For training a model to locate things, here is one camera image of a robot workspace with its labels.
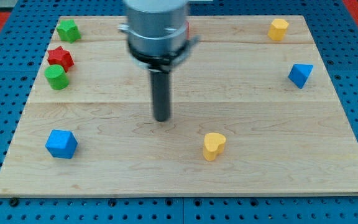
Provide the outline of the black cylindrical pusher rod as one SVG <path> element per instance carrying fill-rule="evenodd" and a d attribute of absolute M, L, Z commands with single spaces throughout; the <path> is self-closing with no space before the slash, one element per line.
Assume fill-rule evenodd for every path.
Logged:
<path fill-rule="evenodd" d="M 170 118 L 170 75 L 163 72 L 150 73 L 153 116 L 159 122 Z"/>

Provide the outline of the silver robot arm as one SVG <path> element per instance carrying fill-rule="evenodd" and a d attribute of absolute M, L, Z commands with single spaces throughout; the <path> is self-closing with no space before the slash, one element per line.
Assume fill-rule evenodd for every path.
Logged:
<path fill-rule="evenodd" d="M 124 0 L 127 22 L 118 29 L 136 64 L 149 71 L 153 116 L 164 122 L 171 116 L 170 73 L 200 41 L 190 37 L 187 0 Z"/>

